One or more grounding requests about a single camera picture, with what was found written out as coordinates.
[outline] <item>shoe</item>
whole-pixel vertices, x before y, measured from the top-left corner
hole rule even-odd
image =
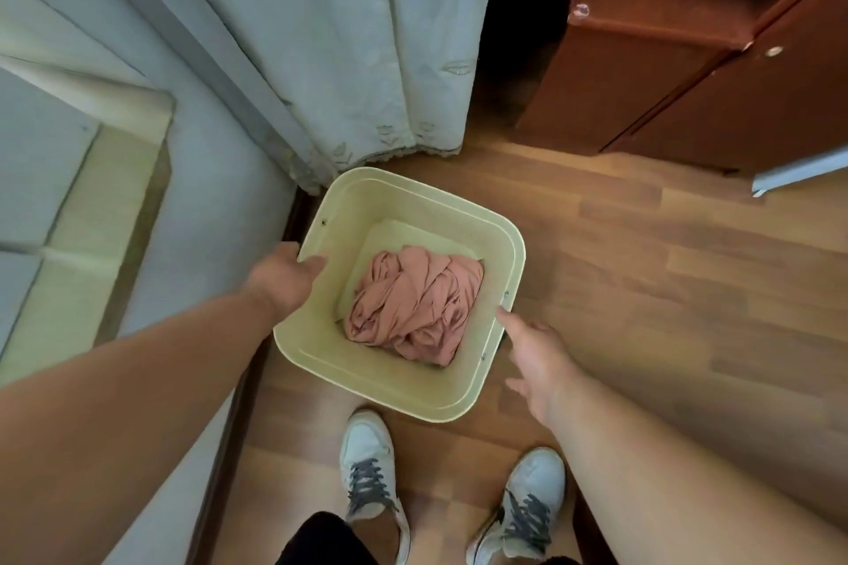
[[[468,546],[467,565],[488,565],[499,550],[508,558],[543,560],[565,495],[566,467],[560,455],[548,447],[527,453],[506,482],[500,508]]]
[[[400,529],[395,563],[405,565],[409,557],[409,523],[395,488],[392,437],[376,412],[365,409],[350,417],[338,461],[349,499],[344,519],[353,523],[390,509]]]

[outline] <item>hand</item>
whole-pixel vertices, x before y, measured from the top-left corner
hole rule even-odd
[[[536,420],[550,426],[551,404],[567,382],[581,374],[568,355],[566,343],[547,324],[527,324],[520,315],[498,306],[495,316],[512,340],[512,360],[522,378],[506,378],[506,386],[520,393]]]
[[[242,291],[270,310],[272,325],[297,311],[309,298],[312,282],[326,266],[326,257],[312,256],[298,262],[300,244],[286,241],[261,259],[250,271]]]

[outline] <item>black pants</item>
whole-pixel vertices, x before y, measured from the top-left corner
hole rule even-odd
[[[376,565],[354,530],[336,514],[318,512],[300,526],[289,540],[276,565]],[[578,565],[567,557],[546,560],[547,565]]]

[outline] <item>folded pink fabric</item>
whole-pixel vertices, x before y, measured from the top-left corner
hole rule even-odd
[[[447,367],[482,282],[482,264],[421,246],[378,253],[344,321],[348,339]]]

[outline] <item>laundry basket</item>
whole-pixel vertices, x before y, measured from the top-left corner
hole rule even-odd
[[[371,259],[405,245],[482,261],[480,292],[448,367],[351,342],[342,329],[356,282]],[[495,306],[510,310],[521,281],[525,252],[518,228],[438,188],[362,167],[341,175],[327,191],[300,257],[317,254],[329,262],[310,299],[274,328],[283,355],[340,387],[422,420],[449,422],[468,411],[503,335]]]

